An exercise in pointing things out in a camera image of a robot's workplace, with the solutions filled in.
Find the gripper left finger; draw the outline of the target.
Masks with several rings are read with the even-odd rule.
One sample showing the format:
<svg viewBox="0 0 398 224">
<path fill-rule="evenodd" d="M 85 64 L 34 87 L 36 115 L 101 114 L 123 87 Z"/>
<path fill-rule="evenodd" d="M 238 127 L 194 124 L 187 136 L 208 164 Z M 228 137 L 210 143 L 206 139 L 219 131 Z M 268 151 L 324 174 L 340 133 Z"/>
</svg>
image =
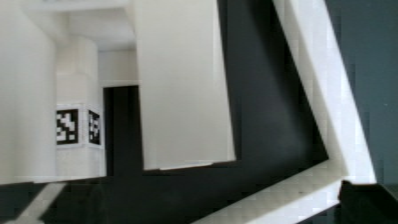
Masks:
<svg viewBox="0 0 398 224">
<path fill-rule="evenodd" d="M 107 224 L 100 185 L 77 182 L 48 184 L 11 224 Z"/>
</svg>

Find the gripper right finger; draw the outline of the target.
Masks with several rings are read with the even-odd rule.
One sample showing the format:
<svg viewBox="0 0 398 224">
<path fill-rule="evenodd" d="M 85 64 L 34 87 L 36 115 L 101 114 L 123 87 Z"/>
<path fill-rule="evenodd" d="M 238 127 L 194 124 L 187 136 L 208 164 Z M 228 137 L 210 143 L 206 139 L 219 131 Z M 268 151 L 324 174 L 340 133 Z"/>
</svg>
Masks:
<svg viewBox="0 0 398 224">
<path fill-rule="evenodd" d="M 341 182 L 338 224 L 398 224 L 398 199 L 380 184 Z"/>
</svg>

